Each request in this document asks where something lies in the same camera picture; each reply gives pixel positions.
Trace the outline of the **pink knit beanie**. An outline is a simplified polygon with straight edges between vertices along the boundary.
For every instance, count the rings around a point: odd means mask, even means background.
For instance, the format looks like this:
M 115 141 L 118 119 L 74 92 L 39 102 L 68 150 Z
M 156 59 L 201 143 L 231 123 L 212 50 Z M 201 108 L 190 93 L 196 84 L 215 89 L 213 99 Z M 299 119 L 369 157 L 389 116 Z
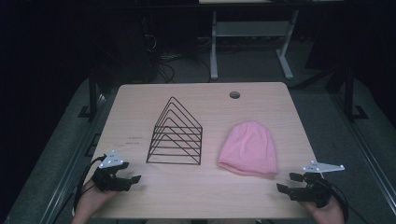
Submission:
M 276 175 L 276 148 L 271 133 L 258 121 L 235 125 L 222 145 L 218 166 L 238 175 Z

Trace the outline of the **aluminium frame rail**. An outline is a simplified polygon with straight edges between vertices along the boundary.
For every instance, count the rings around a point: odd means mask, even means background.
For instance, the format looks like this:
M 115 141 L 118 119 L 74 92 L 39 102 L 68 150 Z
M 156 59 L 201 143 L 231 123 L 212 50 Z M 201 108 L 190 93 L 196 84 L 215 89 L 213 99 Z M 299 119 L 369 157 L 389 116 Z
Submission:
M 349 108 L 350 111 L 347 112 L 347 101 L 343 101 L 337 94 L 331 94 L 330 97 L 334 106 L 341 114 L 343 122 L 359 146 L 361 155 L 375 183 L 378 185 L 393 215 L 396 216 L 396 188 L 392 185 L 378 158 L 375 156 L 373 149 L 370 147 L 368 140 L 363 136 L 356 123 L 357 120 L 369 120 L 369 116 L 361 105 L 352 105 Z
M 83 179 L 82 173 L 90 162 L 99 141 L 99 120 L 105 105 L 106 97 L 100 93 L 92 104 L 96 111 L 91 110 L 90 106 L 81 108 L 84 123 L 82 131 L 78 133 L 78 143 L 72 147 L 71 157 L 67 160 L 61 179 L 51 195 L 39 224 L 53 224 L 69 202 L 73 201 L 78 183 Z

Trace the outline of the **person's left hand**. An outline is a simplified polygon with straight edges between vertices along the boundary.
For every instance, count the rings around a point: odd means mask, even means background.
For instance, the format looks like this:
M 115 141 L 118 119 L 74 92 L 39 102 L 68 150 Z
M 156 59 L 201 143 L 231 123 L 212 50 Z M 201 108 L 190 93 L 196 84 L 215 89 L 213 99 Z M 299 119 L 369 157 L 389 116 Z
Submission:
M 71 224 L 88 224 L 94 214 L 119 194 L 117 191 L 101 191 L 94 185 L 86 185 L 83 191 Z

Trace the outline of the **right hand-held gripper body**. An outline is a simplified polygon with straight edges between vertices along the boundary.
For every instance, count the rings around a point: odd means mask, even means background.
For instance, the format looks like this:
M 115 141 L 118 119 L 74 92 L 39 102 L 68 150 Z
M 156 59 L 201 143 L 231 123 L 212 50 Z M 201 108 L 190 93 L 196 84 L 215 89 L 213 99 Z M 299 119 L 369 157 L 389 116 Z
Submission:
M 331 197 L 334 197 L 342 206 L 346 202 L 335 191 L 335 186 L 327 181 L 322 174 L 344 171 L 344 165 L 334 165 L 311 161 L 303 167 L 304 188 L 290 188 L 289 197 L 292 201 L 313 202 L 317 208 L 326 206 Z

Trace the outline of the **person's right hand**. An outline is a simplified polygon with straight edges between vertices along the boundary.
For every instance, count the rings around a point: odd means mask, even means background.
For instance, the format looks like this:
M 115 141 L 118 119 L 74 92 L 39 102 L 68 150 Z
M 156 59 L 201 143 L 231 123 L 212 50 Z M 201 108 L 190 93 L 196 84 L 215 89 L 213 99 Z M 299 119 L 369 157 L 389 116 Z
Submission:
M 310 213 L 317 224 L 345 224 L 341 206 L 334 197 L 322 208 L 317 208 L 313 202 L 300 202 L 300 205 Z

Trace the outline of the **black metal stand post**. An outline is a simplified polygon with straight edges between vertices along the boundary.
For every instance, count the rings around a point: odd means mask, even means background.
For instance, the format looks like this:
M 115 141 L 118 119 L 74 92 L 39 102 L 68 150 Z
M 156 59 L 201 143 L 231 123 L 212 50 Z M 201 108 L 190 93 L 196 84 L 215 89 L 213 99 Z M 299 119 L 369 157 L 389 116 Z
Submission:
M 86 118 L 88 120 L 93 120 L 97 112 L 97 96 L 96 96 L 97 87 L 96 87 L 96 74 L 94 68 L 92 68 L 91 72 L 89 73 L 88 84 L 89 84 L 89 104 L 84 105 L 80 109 L 78 113 L 78 117 Z
M 344 92 L 344 113 L 347 119 L 354 122 L 356 119 L 368 119 L 369 117 L 360 105 L 353 103 L 354 99 L 354 74 L 348 67 L 345 76 L 345 92 Z

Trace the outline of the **white metal desk frame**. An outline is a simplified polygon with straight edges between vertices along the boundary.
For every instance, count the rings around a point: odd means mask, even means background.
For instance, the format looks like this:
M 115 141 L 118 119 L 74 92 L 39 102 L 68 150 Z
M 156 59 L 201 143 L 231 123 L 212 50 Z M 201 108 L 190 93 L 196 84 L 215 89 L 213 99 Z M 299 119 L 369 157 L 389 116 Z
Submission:
M 210 78 L 219 78 L 217 60 L 217 40 L 219 37 L 284 37 L 283 46 L 276 51 L 286 79 L 294 79 L 290 70 L 286 53 L 299 15 L 294 10 L 288 21 L 218 21 L 217 12 L 212 13 L 211 51 L 210 51 Z

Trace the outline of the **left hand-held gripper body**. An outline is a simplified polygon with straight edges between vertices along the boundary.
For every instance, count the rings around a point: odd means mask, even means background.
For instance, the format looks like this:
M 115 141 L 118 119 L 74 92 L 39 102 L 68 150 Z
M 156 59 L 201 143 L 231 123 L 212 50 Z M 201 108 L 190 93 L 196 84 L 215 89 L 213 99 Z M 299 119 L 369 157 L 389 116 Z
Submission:
M 128 178 L 117 177 L 115 166 L 122 164 L 124 161 L 120 155 L 111 150 L 96 168 L 92 181 L 101 191 L 128 191 L 132 184 Z

